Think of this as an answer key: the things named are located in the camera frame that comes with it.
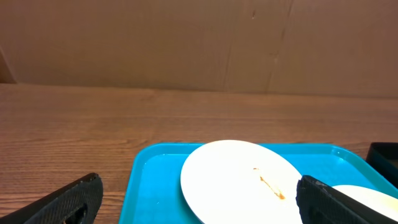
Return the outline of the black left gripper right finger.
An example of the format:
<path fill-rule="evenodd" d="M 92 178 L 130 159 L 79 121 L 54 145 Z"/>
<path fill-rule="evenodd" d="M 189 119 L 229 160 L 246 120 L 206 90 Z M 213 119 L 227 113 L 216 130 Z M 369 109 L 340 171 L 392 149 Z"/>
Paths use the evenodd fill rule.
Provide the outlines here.
<path fill-rule="evenodd" d="M 310 175 L 298 181 L 296 202 L 303 224 L 397 224 Z"/>

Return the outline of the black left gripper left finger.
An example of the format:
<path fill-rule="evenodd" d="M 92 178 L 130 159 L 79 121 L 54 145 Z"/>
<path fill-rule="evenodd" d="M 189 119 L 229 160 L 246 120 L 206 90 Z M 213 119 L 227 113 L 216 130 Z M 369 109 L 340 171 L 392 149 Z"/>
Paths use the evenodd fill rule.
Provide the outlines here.
<path fill-rule="evenodd" d="M 2 217 L 1 224 L 93 224 L 102 199 L 102 180 L 90 173 Z"/>

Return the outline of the yellow plate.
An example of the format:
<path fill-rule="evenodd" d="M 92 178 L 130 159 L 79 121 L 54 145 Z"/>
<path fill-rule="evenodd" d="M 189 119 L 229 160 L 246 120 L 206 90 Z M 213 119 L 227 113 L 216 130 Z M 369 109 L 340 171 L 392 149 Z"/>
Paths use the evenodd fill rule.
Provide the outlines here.
<path fill-rule="evenodd" d="M 377 190 L 355 185 L 336 185 L 334 189 L 364 204 L 374 211 L 397 221 L 397 199 Z"/>

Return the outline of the white plate with thin smear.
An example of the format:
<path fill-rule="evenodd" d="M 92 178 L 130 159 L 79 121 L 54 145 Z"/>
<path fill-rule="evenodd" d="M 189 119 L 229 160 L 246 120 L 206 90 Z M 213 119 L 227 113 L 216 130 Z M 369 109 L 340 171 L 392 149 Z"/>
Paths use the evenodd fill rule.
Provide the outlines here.
<path fill-rule="evenodd" d="M 301 223 L 296 203 L 299 171 L 258 144 L 222 140 L 194 150 L 180 185 L 202 223 Z"/>

